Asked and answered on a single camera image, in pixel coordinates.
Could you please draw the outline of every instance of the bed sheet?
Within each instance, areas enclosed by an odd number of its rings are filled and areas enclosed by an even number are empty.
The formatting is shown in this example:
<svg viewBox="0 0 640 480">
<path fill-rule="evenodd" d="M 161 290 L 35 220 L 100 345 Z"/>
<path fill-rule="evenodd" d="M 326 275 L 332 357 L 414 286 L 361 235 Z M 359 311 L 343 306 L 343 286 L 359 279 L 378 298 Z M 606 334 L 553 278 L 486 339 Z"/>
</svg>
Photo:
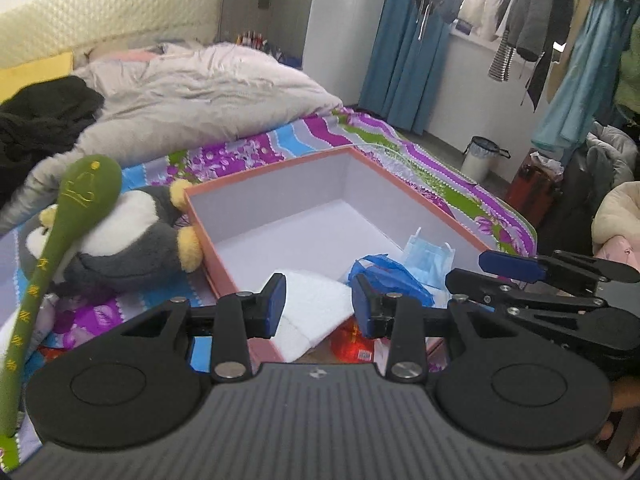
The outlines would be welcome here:
<svg viewBox="0 0 640 480">
<path fill-rule="evenodd" d="M 123 170 L 123 190 L 167 184 L 176 178 L 205 182 L 228 174 L 273 164 L 288 158 L 352 144 L 371 160 L 395 174 L 430 202 L 455 218 L 496 250 L 531 256 L 536 235 L 527 221 L 482 187 L 468 183 L 456 170 L 440 163 L 412 142 L 402 139 L 381 120 L 348 108 L 329 116 L 312 116 L 268 133 L 235 142 L 183 151 Z M 17 232 L 0 240 L 0 298 L 12 298 L 12 310 L 24 294 L 27 280 L 17 269 Z M 27 362 L 25 381 L 65 350 L 106 332 L 144 310 L 174 296 L 193 306 L 215 301 L 201 271 L 176 278 L 170 285 L 137 294 L 124 294 L 106 304 L 84 304 L 59 311 L 53 332 Z M 210 339 L 199 339 L 192 365 L 207 370 Z M 2 464 L 15 467 L 40 447 L 28 418 L 16 438 L 1 439 Z"/>
</svg>

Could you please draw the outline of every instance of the green massage hammer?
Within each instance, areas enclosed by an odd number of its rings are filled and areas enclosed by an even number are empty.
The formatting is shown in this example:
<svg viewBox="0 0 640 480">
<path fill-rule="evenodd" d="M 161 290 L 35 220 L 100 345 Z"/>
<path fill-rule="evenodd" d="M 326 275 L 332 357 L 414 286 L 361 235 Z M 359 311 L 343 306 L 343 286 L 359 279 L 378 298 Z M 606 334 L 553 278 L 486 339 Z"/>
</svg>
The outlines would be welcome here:
<svg viewBox="0 0 640 480">
<path fill-rule="evenodd" d="M 42 298 L 72 244 L 113 210 L 121 186 L 122 171 L 118 163 L 103 155 L 81 158 L 62 178 L 55 222 L 22 298 L 4 362 L 0 363 L 2 435 L 12 436 L 16 430 L 26 351 Z"/>
</svg>

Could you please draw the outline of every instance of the trash can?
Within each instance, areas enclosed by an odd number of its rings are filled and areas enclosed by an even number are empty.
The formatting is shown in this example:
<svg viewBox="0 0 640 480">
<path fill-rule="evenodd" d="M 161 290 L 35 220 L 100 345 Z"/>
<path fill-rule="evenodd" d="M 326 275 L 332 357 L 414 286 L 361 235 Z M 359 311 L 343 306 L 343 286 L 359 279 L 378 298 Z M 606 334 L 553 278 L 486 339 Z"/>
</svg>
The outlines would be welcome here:
<svg viewBox="0 0 640 480">
<path fill-rule="evenodd" d="M 511 158 L 509 150 L 504 150 L 495 142 L 474 136 L 465 150 L 465 161 L 460 172 L 480 184 L 489 173 L 497 156 Z"/>
</svg>

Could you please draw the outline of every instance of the headboard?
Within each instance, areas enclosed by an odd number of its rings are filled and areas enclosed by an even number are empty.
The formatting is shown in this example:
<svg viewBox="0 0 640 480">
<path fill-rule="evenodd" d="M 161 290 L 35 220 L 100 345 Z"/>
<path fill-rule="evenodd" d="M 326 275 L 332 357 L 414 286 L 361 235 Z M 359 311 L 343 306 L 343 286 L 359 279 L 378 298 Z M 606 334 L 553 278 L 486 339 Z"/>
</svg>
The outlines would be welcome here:
<svg viewBox="0 0 640 480">
<path fill-rule="evenodd" d="M 0 68 L 109 40 L 212 43 L 222 0 L 37 0 L 0 14 Z"/>
</svg>

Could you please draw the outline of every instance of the box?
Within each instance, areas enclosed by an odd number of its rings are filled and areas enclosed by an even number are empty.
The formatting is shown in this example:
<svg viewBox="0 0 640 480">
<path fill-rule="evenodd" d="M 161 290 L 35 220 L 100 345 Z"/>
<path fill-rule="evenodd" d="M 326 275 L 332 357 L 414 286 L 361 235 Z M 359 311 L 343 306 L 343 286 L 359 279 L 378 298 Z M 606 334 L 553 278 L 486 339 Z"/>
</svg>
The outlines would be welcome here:
<svg viewBox="0 0 640 480">
<path fill-rule="evenodd" d="M 455 219 L 353 147 L 286 160 L 187 190 L 207 279 L 220 297 L 258 291 L 277 269 L 340 280 L 368 254 L 399 258 L 409 236 L 456 250 L 454 264 L 481 272 L 489 249 Z M 268 341 L 260 360 L 281 360 Z"/>
</svg>

